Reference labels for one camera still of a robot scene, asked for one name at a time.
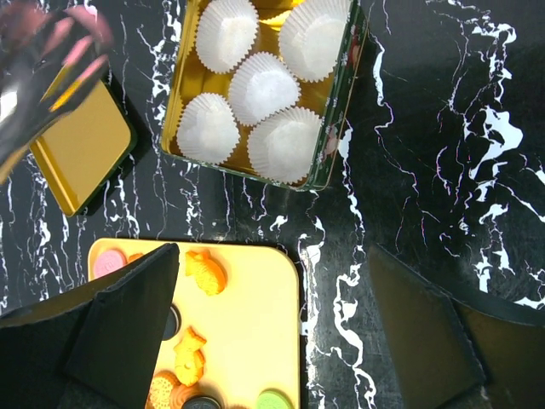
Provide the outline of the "orange fish cookie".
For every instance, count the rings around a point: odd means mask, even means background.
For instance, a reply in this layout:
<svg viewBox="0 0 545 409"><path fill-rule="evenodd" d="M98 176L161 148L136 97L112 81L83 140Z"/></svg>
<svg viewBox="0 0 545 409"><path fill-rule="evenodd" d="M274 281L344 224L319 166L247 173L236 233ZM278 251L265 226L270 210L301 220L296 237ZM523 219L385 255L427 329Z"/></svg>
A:
<svg viewBox="0 0 545 409"><path fill-rule="evenodd" d="M193 277L198 288L207 296L222 293L227 286L227 275L209 251L187 251L185 276Z"/></svg>
<svg viewBox="0 0 545 409"><path fill-rule="evenodd" d="M175 375L181 384L191 387L204 375L206 360L201 348L207 340L188 326L175 351Z"/></svg>

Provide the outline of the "metal serving tongs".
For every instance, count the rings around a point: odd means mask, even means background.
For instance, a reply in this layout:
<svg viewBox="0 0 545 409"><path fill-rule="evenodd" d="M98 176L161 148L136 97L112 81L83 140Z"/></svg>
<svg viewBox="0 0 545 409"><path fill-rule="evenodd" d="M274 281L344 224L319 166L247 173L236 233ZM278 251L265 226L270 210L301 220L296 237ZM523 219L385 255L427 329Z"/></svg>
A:
<svg viewBox="0 0 545 409"><path fill-rule="evenodd" d="M1 177L59 119L75 111L108 66L112 32L84 6L46 12L31 1L1 9Z"/></svg>

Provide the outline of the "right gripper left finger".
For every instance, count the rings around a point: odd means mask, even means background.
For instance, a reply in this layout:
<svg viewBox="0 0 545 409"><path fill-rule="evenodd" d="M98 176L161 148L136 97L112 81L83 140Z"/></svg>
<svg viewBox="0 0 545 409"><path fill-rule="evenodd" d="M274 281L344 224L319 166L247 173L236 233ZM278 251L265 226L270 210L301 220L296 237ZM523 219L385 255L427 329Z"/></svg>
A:
<svg viewBox="0 0 545 409"><path fill-rule="evenodd" d="M1 317L3 408L142 408L179 268L160 245L102 278Z"/></svg>

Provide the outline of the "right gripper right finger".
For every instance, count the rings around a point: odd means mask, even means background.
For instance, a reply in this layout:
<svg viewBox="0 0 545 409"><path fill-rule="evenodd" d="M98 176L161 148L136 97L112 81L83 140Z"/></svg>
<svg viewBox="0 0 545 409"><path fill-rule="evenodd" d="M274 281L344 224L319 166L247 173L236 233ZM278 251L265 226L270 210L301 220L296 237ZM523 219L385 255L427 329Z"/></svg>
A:
<svg viewBox="0 0 545 409"><path fill-rule="evenodd" d="M377 245L370 279L408 408L472 394L493 408L544 406L544 312L456 281L439 286Z"/></svg>

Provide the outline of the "orange fish cookie top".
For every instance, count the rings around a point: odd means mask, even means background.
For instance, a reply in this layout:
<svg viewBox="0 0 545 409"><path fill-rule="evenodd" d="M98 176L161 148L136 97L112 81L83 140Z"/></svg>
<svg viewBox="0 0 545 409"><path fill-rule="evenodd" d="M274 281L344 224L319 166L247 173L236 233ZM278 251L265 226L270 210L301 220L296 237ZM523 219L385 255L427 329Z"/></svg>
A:
<svg viewBox="0 0 545 409"><path fill-rule="evenodd" d="M227 286L227 275L209 251L187 251L185 276L193 277L198 288L207 296L222 293Z"/></svg>

